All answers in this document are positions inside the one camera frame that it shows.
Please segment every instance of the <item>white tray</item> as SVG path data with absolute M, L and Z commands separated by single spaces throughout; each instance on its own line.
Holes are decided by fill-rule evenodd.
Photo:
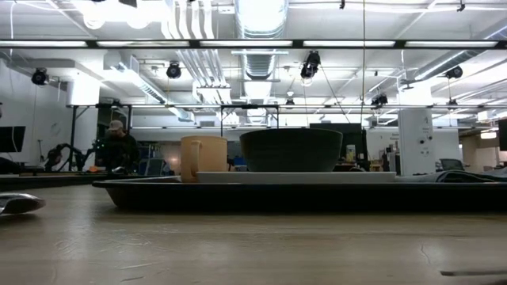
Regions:
M 251 173 L 198 172 L 200 183 L 241 184 L 378 184 L 395 182 L 394 172 Z

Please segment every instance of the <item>desk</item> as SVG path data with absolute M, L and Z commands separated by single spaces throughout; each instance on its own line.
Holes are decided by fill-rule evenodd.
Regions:
M 439 270 L 505 266 L 507 216 L 149 215 L 89 185 L 26 191 L 0 216 L 2 284 L 495 284 Z

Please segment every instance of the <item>cap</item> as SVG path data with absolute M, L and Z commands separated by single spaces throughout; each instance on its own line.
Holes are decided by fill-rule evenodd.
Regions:
M 110 131 L 118 131 L 123 130 L 124 124 L 121 123 L 119 120 L 112 120 L 111 123 L 109 123 L 109 130 Z

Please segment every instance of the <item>ceiling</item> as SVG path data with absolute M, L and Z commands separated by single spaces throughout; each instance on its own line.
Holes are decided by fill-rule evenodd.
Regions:
M 72 10 L 74 8 L 72 3 L 53 1 L 55 4 L 52 4 L 50 2 L 50 0 L 18 0 L 14 7 L 12 1 L 0 2 L 0 38 L 11 37 L 10 11 L 12 7 L 14 39 L 164 38 L 160 31 L 160 20 L 166 16 L 163 1 L 142 2 L 143 11 L 146 11 L 143 15 L 152 20 L 146 28 L 133 29 L 125 21 L 114 19 L 97 30 L 84 28 L 83 16 L 79 11 Z M 503 0 L 467 0 L 467 8 L 463 12 L 456 12 L 459 0 L 405 0 L 403 4 L 396 0 L 367 0 L 365 19 L 363 19 L 363 3 L 358 0 L 347 0 L 345 9 L 338 9 L 339 1 L 290 0 L 289 2 L 290 8 L 284 32 L 284 37 L 288 39 L 361 39 L 364 36 L 364 20 L 367 39 L 468 40 L 473 39 L 476 34 L 491 25 L 507 19 L 507 2 Z M 212 5 L 214 7 L 212 26 L 215 36 L 220 39 L 236 38 L 234 14 L 231 13 L 234 10 L 233 1 L 213 1 Z M 115 78 L 112 76 L 112 70 L 104 70 L 103 58 L 106 52 L 104 50 L 15 50 L 13 57 L 16 60 L 20 60 L 20 56 L 25 59 L 74 60 L 108 83 L 101 89 L 101 96 L 117 97 L 129 103 L 145 103 L 147 99 L 135 85 Z M 330 99 L 333 98 L 333 92 L 342 104 L 359 104 L 360 95 L 380 83 L 386 76 L 399 72 L 403 68 L 416 70 L 447 51 L 407 50 L 402 53 L 397 50 L 321 50 L 319 54 L 323 69 L 314 76 L 311 86 L 303 88 L 299 82 L 299 70 L 308 52 L 307 50 L 289 50 L 287 55 L 278 56 L 274 76 L 278 82 L 273 83 L 271 88 L 271 101 L 280 103 L 285 101 L 287 91 L 291 90 L 294 92 L 296 104 L 304 104 L 305 98 L 307 104 L 326 102 L 332 104 L 333 101 Z M 121 53 L 123 57 L 134 55 L 141 63 L 141 74 L 149 78 L 159 89 L 168 92 L 172 101 L 182 104 L 195 102 L 190 95 L 193 79 L 185 68 L 179 79 L 169 80 L 165 75 L 169 61 L 178 59 L 175 51 L 122 50 Z M 239 99 L 244 96 L 240 58 L 232 55 L 230 50 L 219 50 L 219 58 L 227 83 L 231 85 L 231 97 Z M 446 78 L 430 79 L 428 83 L 431 85 L 434 103 L 447 102 L 449 90 L 451 95 L 455 96 L 480 90 L 484 86 L 505 79 L 505 74 L 507 74 L 505 64 L 480 72 L 505 59 L 507 59 L 505 51 L 487 51 L 460 65 L 464 71 L 461 80 L 448 82 Z M 385 91 L 390 103 L 395 103 L 398 89 L 393 86 Z M 507 96 L 507 85 L 494 92 L 473 97 L 466 104 L 480 104 L 493 99 L 502 99 L 505 96 Z M 365 97 L 367 104 L 370 98 L 369 94 Z

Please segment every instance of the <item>white ceiling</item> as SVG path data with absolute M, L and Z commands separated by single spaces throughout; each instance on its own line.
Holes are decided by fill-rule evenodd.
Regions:
M 107 22 L 98 30 L 83 31 L 75 23 L 84 26 L 82 15 L 78 11 L 66 11 L 66 16 L 54 9 L 45 1 L 26 2 L 30 5 L 39 6 L 44 9 L 37 9 L 31 6 L 23 5 L 23 1 L 18 0 L 13 8 L 13 36 L 19 39 L 35 38 L 89 38 L 90 36 L 99 39 L 162 39 L 160 32 L 159 19 L 164 17 L 162 11 L 162 1 L 145 1 L 143 7 L 149 12 L 154 22 L 146 28 L 136 30 L 130 28 L 125 22 Z M 315 5 L 322 1 L 312 0 L 290 0 L 291 8 L 288 13 L 288 20 L 285 28 L 285 37 L 292 39 L 360 39 L 363 37 L 363 11 L 361 1 L 347 0 L 347 6 L 340 10 L 335 5 L 334 8 Z M 441 0 L 437 2 L 434 9 L 451 9 L 446 12 L 414 13 L 414 9 L 425 9 L 433 0 L 368 0 L 366 18 L 366 38 L 369 39 L 470 39 L 484 29 L 497 23 L 500 20 L 507 19 L 507 2 L 502 0 L 467 0 L 467 9 L 463 12 L 456 12 L 459 0 Z M 73 9 L 74 5 L 69 2 L 57 2 L 61 9 Z M 219 0 L 214 1 L 213 5 L 220 5 L 220 10 L 229 9 L 233 1 Z M 0 2 L 0 38 L 10 38 L 10 9 L 13 5 L 11 1 Z M 499 10 L 473 10 L 479 7 L 497 8 Z M 410 13 L 384 13 L 374 12 L 377 9 L 391 8 L 405 9 Z M 234 14 L 221 13 L 215 10 L 213 13 L 214 33 L 221 39 L 235 38 Z M 324 73 L 320 70 L 314 77 L 312 86 L 303 90 L 299 84 L 299 65 L 304 60 L 308 51 L 290 50 L 288 55 L 279 56 L 278 68 L 276 70 L 276 79 L 280 82 L 273 83 L 272 96 L 278 97 L 278 101 L 284 100 L 286 92 L 291 89 L 295 97 L 302 97 L 303 91 L 310 98 L 308 104 L 321 104 L 328 101 L 333 95 L 330 90 Z M 446 51 L 415 51 L 404 52 L 405 68 L 417 69 L 430 63 L 434 59 L 443 55 Z M 119 97 L 122 101 L 138 102 L 145 101 L 143 93 L 130 82 L 122 82 L 111 77 L 111 72 L 103 70 L 102 60 L 106 51 L 70 51 L 70 50 L 16 50 L 15 56 L 23 55 L 32 59 L 73 59 L 81 63 L 86 68 L 92 70 L 105 80 L 118 87 L 118 89 L 104 88 L 102 96 Z M 191 91 L 193 80 L 186 70 L 178 80 L 168 80 L 165 76 L 166 67 L 170 60 L 176 60 L 174 51 L 168 50 L 124 50 L 123 55 L 134 55 L 142 63 L 141 72 L 155 83 L 162 90 L 169 90 L 169 95 L 173 101 L 180 103 L 191 103 L 192 97 L 185 92 Z M 344 97 L 346 104 L 359 103 L 357 98 L 361 95 L 363 89 L 368 90 L 385 76 L 402 68 L 401 51 L 363 51 L 358 50 L 322 50 L 319 52 L 322 59 L 322 65 L 326 75 L 330 80 L 331 87 L 337 96 Z M 233 98 L 242 95 L 242 83 L 240 62 L 238 56 L 231 55 L 231 51 L 220 50 L 219 57 L 227 76 L 227 82 L 231 84 Z M 366 72 L 363 74 L 363 57 L 366 62 Z M 488 51 L 464 64 L 461 67 L 464 70 L 464 77 L 474 74 L 484 68 L 498 63 L 507 58 L 505 51 Z M 158 67 L 155 73 L 152 67 Z M 287 72 L 284 67 L 291 67 Z M 488 72 L 476 75 L 462 80 L 459 84 L 451 87 L 452 96 L 480 89 L 492 82 L 504 79 L 507 71 L 507 65 L 501 65 Z M 448 100 L 447 80 L 443 78 L 434 78 L 433 99 L 435 102 L 444 103 Z M 395 100 L 395 90 L 389 93 L 390 99 Z M 507 87 L 494 93 L 484 94 L 468 103 L 480 103 L 507 95 Z

